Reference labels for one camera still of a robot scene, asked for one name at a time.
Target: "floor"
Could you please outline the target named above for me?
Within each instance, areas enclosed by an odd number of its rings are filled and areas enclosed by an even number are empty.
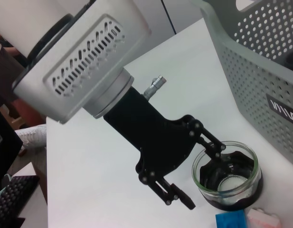
[[[15,174],[19,170],[21,170],[23,167],[25,167],[30,162],[33,163],[33,165],[38,168],[45,176],[47,176],[47,159],[46,159],[46,148],[37,148],[33,150],[27,151],[25,155],[22,157],[17,157],[10,169],[8,170],[8,173],[10,175]]]

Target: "basket logo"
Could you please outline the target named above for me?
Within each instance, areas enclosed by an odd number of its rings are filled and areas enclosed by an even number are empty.
[[[266,95],[266,98],[269,103],[269,107],[271,110],[273,110],[275,113],[282,116],[287,121],[290,121],[293,123],[293,109],[286,104],[278,101],[274,97],[270,96],[269,94]]]

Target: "person's leg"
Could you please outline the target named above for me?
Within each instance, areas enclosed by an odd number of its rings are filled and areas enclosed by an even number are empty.
[[[24,68],[4,48],[0,50],[0,96],[11,103],[28,126],[43,124],[41,115],[12,91],[12,83]]]

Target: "blue block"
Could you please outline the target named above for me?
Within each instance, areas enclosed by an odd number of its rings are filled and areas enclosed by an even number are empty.
[[[247,228],[243,210],[216,215],[217,228]]]

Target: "black keyboard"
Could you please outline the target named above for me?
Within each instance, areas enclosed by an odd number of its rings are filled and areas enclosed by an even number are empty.
[[[20,176],[11,179],[0,195],[0,228],[8,228],[18,216],[38,185],[38,176]]]

